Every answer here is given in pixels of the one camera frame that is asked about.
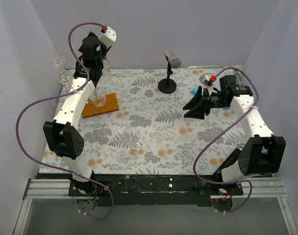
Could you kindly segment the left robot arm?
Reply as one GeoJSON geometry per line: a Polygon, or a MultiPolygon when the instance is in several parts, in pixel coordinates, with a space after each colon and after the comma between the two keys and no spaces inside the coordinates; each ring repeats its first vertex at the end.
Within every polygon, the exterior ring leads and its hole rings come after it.
{"type": "Polygon", "coordinates": [[[107,52],[116,41],[116,31],[108,27],[97,36],[90,32],[79,48],[81,56],[75,64],[71,95],[67,96],[60,111],[52,121],[43,125],[48,147],[62,158],[72,171],[71,181],[78,191],[90,196],[96,192],[96,183],[91,179],[93,170],[88,166],[82,152],[84,139],[78,132],[78,122],[88,98],[95,90],[103,70],[107,52]]]}

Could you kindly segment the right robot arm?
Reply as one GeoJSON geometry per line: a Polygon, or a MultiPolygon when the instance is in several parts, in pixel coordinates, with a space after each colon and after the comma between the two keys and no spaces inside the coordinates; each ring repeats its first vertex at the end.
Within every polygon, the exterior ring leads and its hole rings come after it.
{"type": "Polygon", "coordinates": [[[186,118],[204,119],[211,109],[230,107],[240,119],[247,138],[244,147],[237,148],[217,170],[219,179],[214,190],[225,194],[232,188],[231,182],[239,182],[251,176],[272,174],[279,171],[286,141],[276,136],[254,106],[255,99],[249,86],[238,84],[235,75],[219,79],[220,89],[214,86],[215,76],[202,75],[201,85],[194,97],[183,107],[186,118]]]}

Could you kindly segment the blue cylinder toy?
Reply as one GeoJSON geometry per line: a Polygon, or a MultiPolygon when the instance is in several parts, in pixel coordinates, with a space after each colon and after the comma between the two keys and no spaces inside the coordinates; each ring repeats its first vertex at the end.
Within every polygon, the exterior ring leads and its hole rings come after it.
{"type": "Polygon", "coordinates": [[[195,88],[193,88],[192,89],[192,91],[191,91],[191,93],[193,94],[193,95],[195,95],[196,93],[197,93],[197,89],[195,89],[195,88]]]}

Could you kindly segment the glitter microphone on stand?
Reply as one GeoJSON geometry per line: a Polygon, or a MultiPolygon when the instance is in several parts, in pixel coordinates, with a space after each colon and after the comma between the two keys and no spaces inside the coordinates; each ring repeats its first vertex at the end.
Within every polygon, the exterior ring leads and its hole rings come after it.
{"type": "Polygon", "coordinates": [[[177,69],[181,66],[181,60],[176,57],[171,51],[165,50],[163,54],[166,57],[167,61],[170,63],[171,68],[177,69]]]}

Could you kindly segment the floral tablecloth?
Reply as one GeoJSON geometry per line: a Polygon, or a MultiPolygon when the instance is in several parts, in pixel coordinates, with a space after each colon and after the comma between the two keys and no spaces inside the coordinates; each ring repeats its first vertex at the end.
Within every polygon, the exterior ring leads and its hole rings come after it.
{"type": "Polygon", "coordinates": [[[204,120],[184,117],[182,108],[203,74],[224,75],[220,68],[175,69],[177,89],[163,94],[158,82],[166,77],[165,69],[111,69],[106,90],[116,94],[119,110],[81,118],[78,124],[90,168],[104,174],[191,175],[194,168],[212,174],[246,138],[240,125],[225,131],[237,119],[232,109],[214,109],[204,120]],[[124,139],[131,123],[141,133],[136,155],[130,154],[124,139]]]}

